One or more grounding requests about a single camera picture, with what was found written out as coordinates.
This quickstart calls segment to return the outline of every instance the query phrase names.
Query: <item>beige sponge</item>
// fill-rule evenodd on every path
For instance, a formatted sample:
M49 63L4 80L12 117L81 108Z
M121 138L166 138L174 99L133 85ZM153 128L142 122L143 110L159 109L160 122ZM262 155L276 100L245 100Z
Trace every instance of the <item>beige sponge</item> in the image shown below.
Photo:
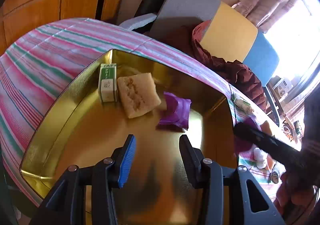
M151 73L119 77L118 91L128 118L144 115L161 104Z

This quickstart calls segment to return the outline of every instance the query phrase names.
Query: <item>green and white box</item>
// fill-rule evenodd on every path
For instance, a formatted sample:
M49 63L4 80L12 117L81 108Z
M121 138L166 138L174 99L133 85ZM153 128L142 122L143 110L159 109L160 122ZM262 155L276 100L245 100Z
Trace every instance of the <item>green and white box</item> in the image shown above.
M99 97L102 102L117 101L117 64L101 64L99 75Z

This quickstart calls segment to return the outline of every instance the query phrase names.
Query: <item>striped tablecloth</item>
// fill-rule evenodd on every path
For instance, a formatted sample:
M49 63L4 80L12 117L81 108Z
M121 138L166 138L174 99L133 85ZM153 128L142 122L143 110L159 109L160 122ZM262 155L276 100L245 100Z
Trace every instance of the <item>striped tablecloth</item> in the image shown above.
M248 98L198 61L152 38L89 18L66 19L38 27L19 38L0 57L0 142L4 166L37 206L41 198L19 173L28 143L60 93L110 49L146 57L184 72L226 96L234 124L246 117L230 98L233 92L250 101ZM257 121L263 123L268 117L258 107L255 109ZM248 164L245 162L248 159L240 156L242 164ZM272 198L277 188L265 174L252 173Z

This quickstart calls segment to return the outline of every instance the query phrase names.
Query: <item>metal screw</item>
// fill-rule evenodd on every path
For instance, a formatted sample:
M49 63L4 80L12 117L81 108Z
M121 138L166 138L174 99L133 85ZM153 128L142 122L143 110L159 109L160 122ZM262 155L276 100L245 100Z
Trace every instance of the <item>metal screw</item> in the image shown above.
M77 166L76 165L70 165L69 167L68 167L68 171L69 172L74 172L75 170L77 170Z
M239 170L240 172L246 172L248 169L247 169L244 165L239 165L239 166L238 166L238 170Z
M205 164L212 164L212 160L210 158L205 158L202 160Z
M103 162L105 164L112 164L113 160L112 160L112 158L108 157L108 158L103 159Z

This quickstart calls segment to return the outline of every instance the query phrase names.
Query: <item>yellow chair backrest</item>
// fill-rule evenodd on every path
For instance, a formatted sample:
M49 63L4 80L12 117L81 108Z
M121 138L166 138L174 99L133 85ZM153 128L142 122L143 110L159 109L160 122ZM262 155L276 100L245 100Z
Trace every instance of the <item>yellow chair backrest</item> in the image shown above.
M257 34L258 29L248 19L221 2L200 44L212 56L242 62Z

